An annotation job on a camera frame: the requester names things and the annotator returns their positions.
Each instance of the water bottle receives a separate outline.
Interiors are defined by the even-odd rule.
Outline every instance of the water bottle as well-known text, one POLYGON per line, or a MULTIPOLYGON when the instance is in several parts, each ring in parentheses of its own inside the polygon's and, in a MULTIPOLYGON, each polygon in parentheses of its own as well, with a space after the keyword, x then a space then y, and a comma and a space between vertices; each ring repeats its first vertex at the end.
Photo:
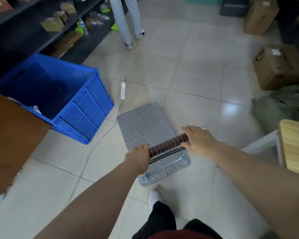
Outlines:
POLYGON ((89 34, 88 29, 86 28, 85 23, 83 22, 83 20, 81 18, 79 18, 79 22, 80 22, 81 27, 83 28, 84 34, 89 34))

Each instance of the sneaker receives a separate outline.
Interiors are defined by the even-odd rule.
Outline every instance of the sneaker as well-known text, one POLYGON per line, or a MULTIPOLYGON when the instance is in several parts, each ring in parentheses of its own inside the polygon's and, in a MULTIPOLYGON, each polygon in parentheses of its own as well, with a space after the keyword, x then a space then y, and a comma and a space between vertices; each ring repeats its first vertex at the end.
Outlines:
POLYGON ((139 40, 141 37, 143 37, 145 35, 145 30, 141 29, 140 33, 138 35, 136 35, 136 39, 139 40))
POLYGON ((126 46, 129 50, 133 50, 133 45, 132 45, 132 44, 129 44, 129 45, 125 44, 125 46, 126 46))
POLYGON ((153 206, 157 201, 162 202, 162 196, 157 190, 152 190, 149 194, 149 206, 151 209, 153 209, 153 206))

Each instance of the light blue pants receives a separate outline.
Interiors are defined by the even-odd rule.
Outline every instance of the light blue pants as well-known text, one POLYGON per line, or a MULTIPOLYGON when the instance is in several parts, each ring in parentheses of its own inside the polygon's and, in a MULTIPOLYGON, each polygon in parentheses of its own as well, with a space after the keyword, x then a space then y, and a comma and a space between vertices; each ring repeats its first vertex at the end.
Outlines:
MULTIPOLYGON (((121 0, 110 0, 110 2, 111 2, 112 11, 114 13, 114 19, 117 24, 117 27, 122 33, 125 43, 130 45, 132 43, 132 39, 130 36, 130 32, 128 30, 128 25, 124 17, 124 12, 122 10, 121 0)), ((128 10, 131 13, 133 25, 134 25, 134 32, 135 35, 137 35, 141 31, 141 18, 140 18, 140 12, 137 7, 137 0, 125 0, 125 3, 128 7, 128 10)))

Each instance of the black pants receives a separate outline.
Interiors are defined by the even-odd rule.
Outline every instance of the black pants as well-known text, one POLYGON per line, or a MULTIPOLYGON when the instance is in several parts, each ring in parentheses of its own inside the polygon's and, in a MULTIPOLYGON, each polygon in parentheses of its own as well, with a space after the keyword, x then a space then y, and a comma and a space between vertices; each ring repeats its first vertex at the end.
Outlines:
MULTIPOLYGON (((189 221, 184 226, 184 229, 196 231, 215 239, 222 239, 218 233, 199 219, 189 221)), ((176 230, 175 216, 167 205, 158 201, 154 204, 147 222, 135 233, 132 239, 147 239, 156 233, 166 230, 176 230)))

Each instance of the wooden tabletop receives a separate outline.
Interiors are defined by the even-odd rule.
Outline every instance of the wooden tabletop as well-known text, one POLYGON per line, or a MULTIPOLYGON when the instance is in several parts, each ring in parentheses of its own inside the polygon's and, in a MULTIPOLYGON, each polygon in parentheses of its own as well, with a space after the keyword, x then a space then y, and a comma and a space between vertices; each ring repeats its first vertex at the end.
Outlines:
POLYGON ((299 173, 299 122, 282 120, 278 136, 286 168, 299 173))

